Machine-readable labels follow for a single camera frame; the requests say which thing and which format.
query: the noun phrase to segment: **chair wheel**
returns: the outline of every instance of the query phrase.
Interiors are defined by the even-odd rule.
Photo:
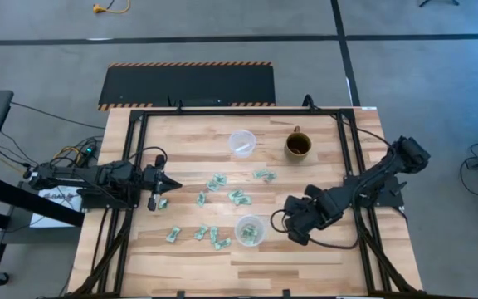
[[[6,274],[5,272],[0,272],[0,286],[6,285],[9,278],[10,277],[8,276],[8,274]]]

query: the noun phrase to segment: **brown liquid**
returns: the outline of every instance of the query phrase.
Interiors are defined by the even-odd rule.
[[[293,136],[287,140],[287,147],[295,154],[305,154],[309,151],[309,142],[302,136]]]

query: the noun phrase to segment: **yellow and black striped edge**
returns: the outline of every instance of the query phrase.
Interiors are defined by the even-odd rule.
[[[269,107],[275,106],[275,103],[260,103],[260,102],[242,102],[242,103],[232,103],[232,107]],[[148,104],[102,104],[98,106],[100,111],[108,111],[112,108],[148,108],[152,107],[152,103]]]
[[[150,63],[110,63],[114,66],[272,66],[272,62],[263,61],[233,61],[233,62],[150,62]]]

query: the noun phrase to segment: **yellow cable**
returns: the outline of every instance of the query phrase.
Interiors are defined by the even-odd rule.
[[[21,171],[19,168],[15,167],[14,165],[8,163],[7,161],[5,161],[4,159],[2,159],[1,157],[0,157],[0,161],[3,162],[4,164],[6,164],[8,167],[10,167],[10,168],[16,170],[20,175],[23,175],[23,171]]]
[[[55,154],[55,156],[53,157],[54,158],[58,158],[59,155],[61,155],[62,153],[68,151],[68,150],[72,150],[74,152],[76,152],[76,163],[79,163],[80,161],[80,151],[74,147],[74,146],[66,146],[64,147],[61,151],[58,152],[58,154]]]
[[[93,12],[94,13],[99,13],[99,12],[125,13],[125,12],[128,12],[129,9],[130,9],[130,0],[126,0],[126,8],[123,9],[123,10],[120,10],[120,11],[113,11],[113,10],[110,10],[110,9],[106,9],[106,8],[100,6],[99,4],[94,4],[93,5]]]

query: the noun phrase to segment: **white paper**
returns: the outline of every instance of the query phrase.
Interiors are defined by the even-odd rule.
[[[78,189],[80,189],[80,187],[58,186],[58,188],[55,187],[53,189],[43,189],[38,192],[38,196],[51,200],[53,203],[61,204],[66,208],[80,212],[82,198],[76,192]],[[47,217],[44,217],[44,219],[40,220],[42,217],[43,216],[41,215],[33,214],[31,218],[31,228],[69,228],[73,226],[71,224],[63,223]]]

